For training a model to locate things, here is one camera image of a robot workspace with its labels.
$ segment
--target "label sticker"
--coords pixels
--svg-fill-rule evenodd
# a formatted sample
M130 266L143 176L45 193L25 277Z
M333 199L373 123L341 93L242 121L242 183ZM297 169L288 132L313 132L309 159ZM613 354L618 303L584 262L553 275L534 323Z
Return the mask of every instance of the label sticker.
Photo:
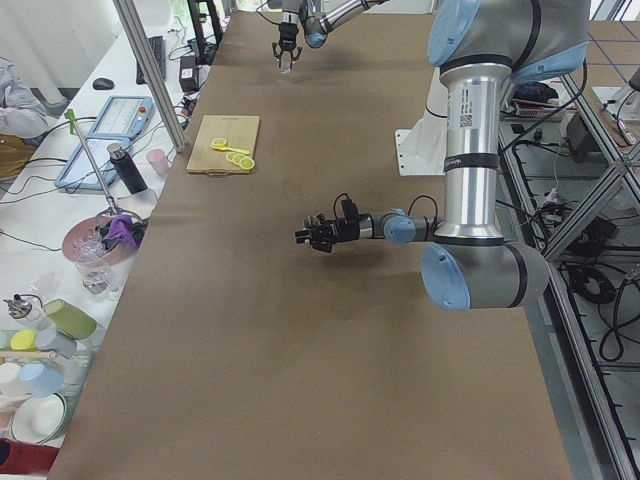
M482 104L482 85L466 85L457 88L449 95L450 130L480 128L480 111Z

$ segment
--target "gray jacket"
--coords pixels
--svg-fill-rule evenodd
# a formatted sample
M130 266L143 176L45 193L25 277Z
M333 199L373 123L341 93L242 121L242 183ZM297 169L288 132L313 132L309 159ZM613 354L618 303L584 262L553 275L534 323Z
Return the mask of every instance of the gray jacket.
M46 110L13 69L0 57L0 133L33 138L47 130Z

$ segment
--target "white plate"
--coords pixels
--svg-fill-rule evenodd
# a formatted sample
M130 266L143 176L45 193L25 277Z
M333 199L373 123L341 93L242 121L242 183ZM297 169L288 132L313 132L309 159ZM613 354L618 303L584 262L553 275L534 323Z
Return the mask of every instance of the white plate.
M64 422L66 409L66 403L59 395L30 398L14 415L11 434L22 442L44 443L51 440Z

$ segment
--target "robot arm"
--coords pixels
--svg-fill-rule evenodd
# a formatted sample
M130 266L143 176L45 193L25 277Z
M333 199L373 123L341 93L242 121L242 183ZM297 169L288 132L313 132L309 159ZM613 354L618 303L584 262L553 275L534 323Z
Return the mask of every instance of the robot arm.
M360 213L348 194L341 196L346 196L341 201L343 216L336 215L334 220L327 220L322 213L307 217L304 228L296 232L296 243L308 243L314 250L331 253L336 243L361 239L386 238L397 245L433 241L435 217L410 216L399 208Z
M317 46L324 43L324 21L301 18L305 33L319 26L324 37ZM511 84L553 78L582 64L588 18L588 0L441 3L429 60L440 67L449 93L446 209L422 258L425 288L438 305L515 307L546 288L544 258L526 245L505 243L495 223L500 101Z
M386 1L348 0L330 13L317 17L313 0L282 0L282 22L278 27L280 39L272 44L278 67L283 73L289 73L300 58L302 47L297 43L298 23L302 25L307 45L320 48L330 32L372 6Z

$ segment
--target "black water bottle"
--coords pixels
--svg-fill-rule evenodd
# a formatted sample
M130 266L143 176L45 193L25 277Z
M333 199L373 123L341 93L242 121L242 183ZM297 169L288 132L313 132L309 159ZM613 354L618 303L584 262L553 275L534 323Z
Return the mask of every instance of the black water bottle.
M107 147L107 151L113 167L131 194L147 189L147 184L140 175L138 167L133 163L133 158L124 151L122 145L112 143Z

